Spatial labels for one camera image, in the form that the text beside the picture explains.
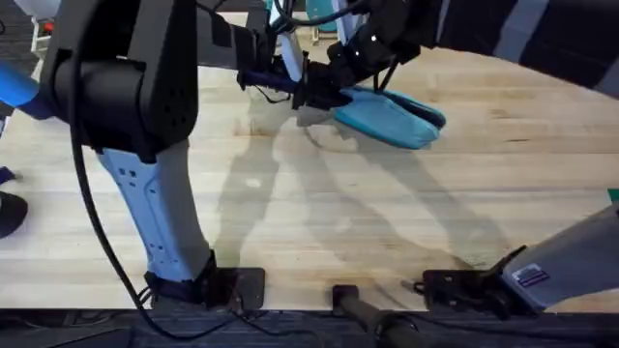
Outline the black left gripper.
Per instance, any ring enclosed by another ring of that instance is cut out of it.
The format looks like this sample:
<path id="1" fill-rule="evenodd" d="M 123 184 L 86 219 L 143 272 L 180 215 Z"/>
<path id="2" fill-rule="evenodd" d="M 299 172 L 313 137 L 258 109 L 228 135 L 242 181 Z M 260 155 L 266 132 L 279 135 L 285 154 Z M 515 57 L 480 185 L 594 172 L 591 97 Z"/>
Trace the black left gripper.
<path id="1" fill-rule="evenodd" d="M 242 90 L 256 86 L 294 93 L 296 81 L 271 72 L 276 37 L 268 20 L 252 19 L 250 25 L 234 28 L 237 83 Z"/>

